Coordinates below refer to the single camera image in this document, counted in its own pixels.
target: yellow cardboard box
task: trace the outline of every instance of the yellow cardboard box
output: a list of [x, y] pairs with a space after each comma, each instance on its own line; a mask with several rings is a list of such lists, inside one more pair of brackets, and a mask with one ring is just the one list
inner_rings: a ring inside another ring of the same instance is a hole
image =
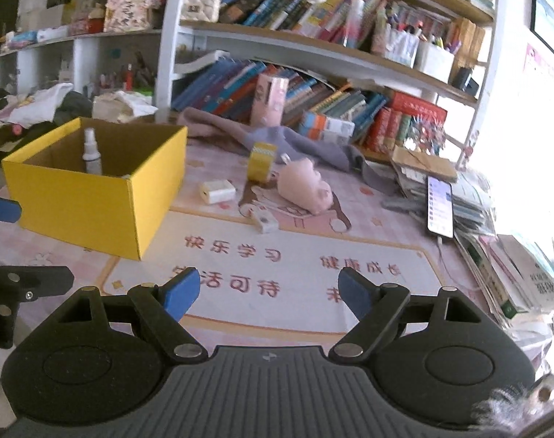
[[[96, 132], [103, 175], [86, 174], [84, 129]], [[3, 160], [20, 225], [140, 260], [181, 186], [187, 129], [76, 118]]]

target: cartoon girl print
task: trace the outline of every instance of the cartoon girl print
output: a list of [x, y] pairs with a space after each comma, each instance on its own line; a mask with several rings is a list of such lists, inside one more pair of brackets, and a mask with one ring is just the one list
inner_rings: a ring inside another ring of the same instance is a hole
[[312, 215], [281, 197], [277, 191], [277, 177], [277, 173], [271, 173], [271, 178], [266, 184], [247, 181], [238, 203], [239, 211], [244, 217], [249, 216], [250, 208], [262, 205], [271, 210], [281, 227], [305, 229], [308, 234], [344, 234], [352, 228], [335, 193], [332, 193], [333, 205], [329, 210]]

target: white spray bottle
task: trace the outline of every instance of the white spray bottle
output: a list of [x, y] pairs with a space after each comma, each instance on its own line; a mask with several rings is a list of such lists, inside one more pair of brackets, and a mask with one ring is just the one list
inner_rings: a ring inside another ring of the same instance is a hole
[[86, 162], [86, 173], [102, 175], [102, 161], [100, 160], [94, 128], [84, 130], [84, 154], [82, 159]]

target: white wall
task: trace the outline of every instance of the white wall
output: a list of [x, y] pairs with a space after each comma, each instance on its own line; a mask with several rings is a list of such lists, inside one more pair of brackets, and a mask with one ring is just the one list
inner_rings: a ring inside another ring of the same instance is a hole
[[497, 200], [500, 232], [520, 231], [547, 253], [554, 236], [554, 104], [547, 87], [520, 95], [527, 44], [554, 69], [554, 54], [530, 31], [532, 0], [504, 0], [504, 49], [470, 166], [484, 172]]

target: pink plush toy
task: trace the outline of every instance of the pink plush toy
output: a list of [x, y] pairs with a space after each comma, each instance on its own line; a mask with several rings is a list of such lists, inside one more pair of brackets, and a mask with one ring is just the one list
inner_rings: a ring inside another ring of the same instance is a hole
[[332, 189], [314, 169], [313, 162], [308, 158], [291, 161], [287, 155], [282, 158], [285, 167], [277, 181], [279, 194], [313, 215], [327, 211], [333, 204]]

